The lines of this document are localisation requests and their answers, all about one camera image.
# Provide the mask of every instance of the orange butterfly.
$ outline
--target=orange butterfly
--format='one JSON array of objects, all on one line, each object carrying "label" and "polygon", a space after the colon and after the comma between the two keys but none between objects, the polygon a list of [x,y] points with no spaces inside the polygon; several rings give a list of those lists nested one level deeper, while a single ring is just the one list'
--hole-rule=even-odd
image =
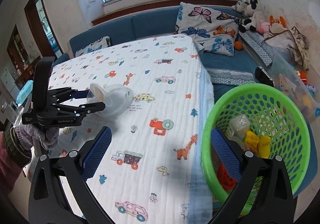
[{"label": "orange butterfly", "polygon": [[236,31],[234,29],[228,30],[228,28],[225,30],[223,26],[219,26],[217,28],[217,31],[213,33],[215,36],[220,35],[220,34],[229,34],[231,37],[234,38],[236,35]]}]

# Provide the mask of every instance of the gray glove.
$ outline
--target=gray glove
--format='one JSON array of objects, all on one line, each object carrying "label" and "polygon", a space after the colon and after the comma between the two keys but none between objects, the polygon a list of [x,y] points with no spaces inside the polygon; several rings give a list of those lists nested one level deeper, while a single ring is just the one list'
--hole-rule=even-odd
[{"label": "gray glove", "polygon": [[40,131],[33,124],[18,125],[15,128],[17,139],[25,150],[31,150],[33,146],[32,138],[40,141],[42,147],[46,150],[54,148],[58,144],[59,128],[52,127],[46,129],[46,132]]}]

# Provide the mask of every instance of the silver screw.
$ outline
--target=silver screw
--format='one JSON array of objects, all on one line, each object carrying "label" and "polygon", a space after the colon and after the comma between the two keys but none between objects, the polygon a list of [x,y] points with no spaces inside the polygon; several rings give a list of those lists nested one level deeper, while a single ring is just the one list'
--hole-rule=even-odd
[{"label": "silver screw", "polygon": [[282,161],[282,157],[280,155],[276,155],[276,160],[277,161]]},{"label": "silver screw", "polygon": [[252,157],[253,157],[253,152],[251,152],[251,151],[246,151],[246,152],[245,152],[245,155],[246,155],[247,157],[249,157],[249,158],[252,158]]},{"label": "silver screw", "polygon": [[40,156],[40,161],[44,161],[45,159],[47,159],[47,156],[45,154]]},{"label": "silver screw", "polygon": [[76,157],[77,154],[78,154],[77,151],[71,151],[71,152],[69,153],[69,156],[72,158],[72,157]]}]

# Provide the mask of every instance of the blue gripper pad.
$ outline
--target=blue gripper pad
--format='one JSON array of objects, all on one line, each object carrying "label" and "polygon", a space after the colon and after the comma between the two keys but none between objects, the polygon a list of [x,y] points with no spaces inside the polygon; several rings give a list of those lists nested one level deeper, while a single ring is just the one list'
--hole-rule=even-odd
[{"label": "blue gripper pad", "polygon": [[225,138],[222,136],[222,133],[220,133],[216,128],[211,131],[211,144],[216,150],[229,176],[239,182],[242,175],[240,170],[240,161],[230,148]]},{"label": "blue gripper pad", "polygon": [[84,182],[92,178],[111,143],[112,132],[106,127],[82,162],[81,177]]}]

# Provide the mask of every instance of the butterfly pillow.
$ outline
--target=butterfly pillow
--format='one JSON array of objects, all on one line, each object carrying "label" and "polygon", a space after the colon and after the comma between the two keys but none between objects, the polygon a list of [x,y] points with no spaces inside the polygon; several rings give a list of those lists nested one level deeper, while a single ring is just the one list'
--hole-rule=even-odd
[{"label": "butterfly pillow", "polygon": [[207,7],[180,3],[175,32],[186,34],[204,46],[204,51],[234,55],[240,19]]},{"label": "butterfly pillow", "polygon": [[76,54],[75,57],[79,57],[81,55],[87,54],[87,53],[91,53],[94,52],[96,50],[102,49],[102,48],[106,48],[106,47],[110,47],[111,46],[111,41],[110,41],[110,37],[109,36],[105,36],[101,39],[98,39],[96,41],[94,41],[93,43],[89,44],[86,47],[83,47],[82,49],[79,49]]}]

